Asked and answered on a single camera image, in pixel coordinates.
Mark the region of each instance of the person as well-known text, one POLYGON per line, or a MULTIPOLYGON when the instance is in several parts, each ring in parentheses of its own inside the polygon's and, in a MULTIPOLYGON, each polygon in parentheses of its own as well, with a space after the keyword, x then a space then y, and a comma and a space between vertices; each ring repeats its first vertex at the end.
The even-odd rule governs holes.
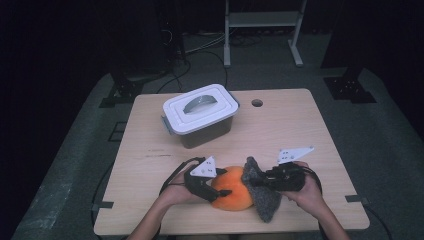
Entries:
MULTIPOLYGON (((308 167, 305 162, 295 162, 308 167)), ((166 212, 176 204, 201 200, 184 186, 184 172, 180 172, 154 201, 146 215, 128 236, 127 240, 150 240, 158 231, 166 212)), ((299 192, 282 192, 289 200, 318 220, 328 239, 350 239, 334 213, 328 207, 316 181, 306 174, 305 185, 299 192)))

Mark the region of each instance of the plastic storage container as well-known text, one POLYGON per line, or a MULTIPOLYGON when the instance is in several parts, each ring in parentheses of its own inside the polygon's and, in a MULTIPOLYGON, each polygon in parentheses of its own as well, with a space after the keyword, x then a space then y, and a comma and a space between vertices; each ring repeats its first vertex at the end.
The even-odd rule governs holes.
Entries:
POLYGON ((212 84, 167 100, 162 119, 185 148, 194 148, 228 133, 238 108, 222 85, 212 84))

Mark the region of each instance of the container handle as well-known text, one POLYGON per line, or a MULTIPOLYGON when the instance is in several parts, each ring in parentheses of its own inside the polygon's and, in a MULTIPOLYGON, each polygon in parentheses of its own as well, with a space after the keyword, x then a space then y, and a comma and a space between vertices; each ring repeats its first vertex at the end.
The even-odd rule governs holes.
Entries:
POLYGON ((211 96, 211 95, 202 95, 199 96, 193 100, 191 100, 189 103, 187 103, 187 105, 184 107, 184 113, 188 114, 193 112, 193 110, 200 106, 200 105, 205 105, 205 104, 212 104, 212 103, 216 103, 216 99, 211 96))

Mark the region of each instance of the dark wall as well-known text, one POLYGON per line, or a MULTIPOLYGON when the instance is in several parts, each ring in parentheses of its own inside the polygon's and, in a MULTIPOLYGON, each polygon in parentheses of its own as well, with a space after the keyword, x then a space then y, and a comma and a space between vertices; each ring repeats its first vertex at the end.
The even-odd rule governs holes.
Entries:
POLYGON ((105 74, 89 1, 1 1, 1 238, 105 74))
POLYGON ((424 139, 423 16, 418 0, 345 0, 322 67, 374 72, 424 139))
POLYGON ((13 234, 97 81, 111 69, 167 70, 166 1, 0 1, 0 238, 13 234))

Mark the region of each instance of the wooden table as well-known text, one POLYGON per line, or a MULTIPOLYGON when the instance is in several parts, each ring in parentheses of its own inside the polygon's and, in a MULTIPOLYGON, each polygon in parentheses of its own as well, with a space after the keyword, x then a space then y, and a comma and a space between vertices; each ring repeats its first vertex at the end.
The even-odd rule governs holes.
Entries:
MULTIPOLYGON (((324 198, 345 229, 365 229, 369 219, 311 93, 306 89, 233 91, 240 102, 232 129, 213 141, 185 149, 177 136, 165 130, 163 103, 177 94, 136 98, 103 198, 113 207, 101 208, 94 231, 98 235, 129 234, 145 215, 166 178, 193 157, 214 156, 218 168, 243 166, 253 156, 265 171, 277 165, 281 148, 313 145, 301 158, 321 179, 324 198), (259 99, 262 107, 252 105, 259 99)), ((229 212, 208 202, 172 207, 161 234, 260 233, 317 230, 317 221, 295 202, 283 198, 271 223, 263 223, 251 207, 229 212)))

